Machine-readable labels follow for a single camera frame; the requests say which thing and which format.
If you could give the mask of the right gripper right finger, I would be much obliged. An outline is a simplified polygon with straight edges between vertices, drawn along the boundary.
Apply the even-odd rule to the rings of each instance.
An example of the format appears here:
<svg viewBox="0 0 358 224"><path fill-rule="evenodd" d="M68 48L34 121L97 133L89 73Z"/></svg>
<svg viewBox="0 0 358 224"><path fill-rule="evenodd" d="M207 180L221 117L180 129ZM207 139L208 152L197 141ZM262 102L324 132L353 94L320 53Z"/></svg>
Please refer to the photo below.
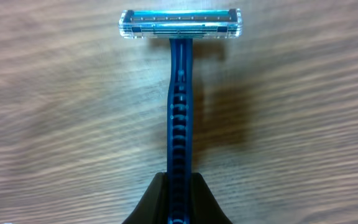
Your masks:
<svg viewBox="0 0 358 224"><path fill-rule="evenodd" d="M200 173L195 172L191 175L190 202L190 223L232 224Z"/></svg>

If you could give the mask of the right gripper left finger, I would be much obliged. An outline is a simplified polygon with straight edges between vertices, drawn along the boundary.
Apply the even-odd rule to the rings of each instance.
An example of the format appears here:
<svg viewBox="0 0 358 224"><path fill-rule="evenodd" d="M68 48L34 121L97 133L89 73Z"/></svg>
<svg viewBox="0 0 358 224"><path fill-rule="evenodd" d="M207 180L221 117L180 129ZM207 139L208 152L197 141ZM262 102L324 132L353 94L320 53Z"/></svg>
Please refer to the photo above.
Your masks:
<svg viewBox="0 0 358 224"><path fill-rule="evenodd" d="M165 172L158 172L132 213L122 224L167 224L168 180Z"/></svg>

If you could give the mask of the blue disposable razor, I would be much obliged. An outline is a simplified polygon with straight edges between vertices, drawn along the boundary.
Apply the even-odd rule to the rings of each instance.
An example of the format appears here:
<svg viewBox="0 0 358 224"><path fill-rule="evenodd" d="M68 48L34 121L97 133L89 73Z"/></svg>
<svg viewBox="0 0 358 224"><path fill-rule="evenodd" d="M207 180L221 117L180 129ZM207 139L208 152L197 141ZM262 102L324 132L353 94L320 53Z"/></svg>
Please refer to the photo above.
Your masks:
<svg viewBox="0 0 358 224"><path fill-rule="evenodd" d="M238 8L221 10L125 10L118 22L125 39L170 41L167 95L167 224L190 223L193 145L193 41L235 39L242 34Z"/></svg>

